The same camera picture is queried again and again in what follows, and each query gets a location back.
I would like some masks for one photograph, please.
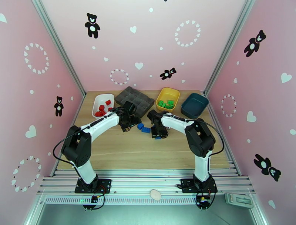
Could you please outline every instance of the metal base plate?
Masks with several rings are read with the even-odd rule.
[[[214,179],[211,179],[209,182],[209,185],[206,188],[204,188],[202,191],[197,191],[197,189],[195,188],[193,179],[181,179],[180,181],[181,181],[181,185],[184,185],[187,187],[193,186],[193,188],[183,188],[182,189],[183,193],[198,193],[198,192],[199,193],[209,193],[208,188],[210,189],[211,193],[218,192],[217,187],[214,183]]]
[[[77,184],[76,184],[76,188],[75,188],[75,193],[78,194],[102,194],[105,191],[105,194],[109,194],[110,193],[110,188],[111,188],[111,179],[97,179],[96,183],[95,183],[95,187],[89,187],[87,188],[87,186],[85,185],[85,183],[83,182],[82,179],[78,179]]]

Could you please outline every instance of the black teddy bear sticker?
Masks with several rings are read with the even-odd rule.
[[[162,80],[165,80],[167,78],[171,78],[174,73],[177,73],[175,68],[172,68],[171,70],[165,70],[164,73],[160,74],[160,77]]]
[[[100,29],[100,26],[96,23],[97,16],[87,13],[88,22],[85,23],[85,27],[88,27],[88,36],[92,37],[94,35],[94,38],[98,38],[98,30]]]
[[[62,97],[59,97],[59,96],[57,96],[57,103],[54,105],[54,107],[55,107],[55,115],[56,116],[62,116],[62,109],[64,108],[64,106],[63,106],[63,104],[62,104]]]
[[[259,50],[260,42],[262,42],[266,38],[265,33],[263,30],[259,31],[259,34],[256,36],[256,38],[251,38],[249,40],[248,46],[245,48],[243,51],[244,53],[247,52],[246,57],[249,57],[250,55],[253,54],[253,52],[257,52]]]
[[[254,163],[257,167],[261,169],[261,173],[264,175],[271,175],[275,181],[279,181],[280,175],[282,174],[280,170],[271,166],[271,162],[269,158],[263,159],[261,155],[256,154],[255,157],[258,159],[254,159]]]

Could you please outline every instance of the wooden table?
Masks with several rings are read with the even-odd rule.
[[[153,99],[157,99],[160,91],[142,91]],[[180,91],[181,95],[173,114],[186,118],[181,114],[181,104],[189,94],[199,91]],[[92,106],[94,99],[99,94],[112,93],[117,96],[120,91],[89,91],[79,111],[75,125],[80,127],[94,121]],[[200,118],[213,124],[206,109]],[[151,127],[147,114],[142,118],[145,127]],[[211,129],[216,138],[213,152],[221,149],[221,142],[217,133]],[[194,154],[189,149],[186,136],[176,130],[170,129],[166,139],[155,140],[151,134],[142,133],[137,127],[129,132],[122,132],[120,126],[115,126],[100,135],[92,143],[91,164],[94,169],[185,169],[194,168]],[[64,162],[58,164],[58,169],[72,169],[71,165]],[[229,168],[225,154],[211,157],[211,168]]]

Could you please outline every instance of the wall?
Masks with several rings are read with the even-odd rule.
[[[244,0],[42,2],[86,91],[127,86],[203,90],[244,4]],[[97,38],[88,35],[87,13],[97,16]],[[160,75],[172,68],[176,73],[166,72],[162,80]]]
[[[239,168],[274,225],[295,224],[295,9],[295,1],[256,1],[209,95]],[[266,38],[246,57],[260,30]]]
[[[0,2],[0,224],[23,224],[82,95],[31,1]],[[56,116],[57,96],[62,116]]]

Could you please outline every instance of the blue block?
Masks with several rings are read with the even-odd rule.
[[[139,130],[141,130],[143,127],[144,127],[144,124],[142,124],[142,123],[139,123],[138,126],[137,126],[137,128],[138,128]]]
[[[143,127],[143,128],[142,128],[142,132],[150,134],[150,132],[151,132],[151,128]]]

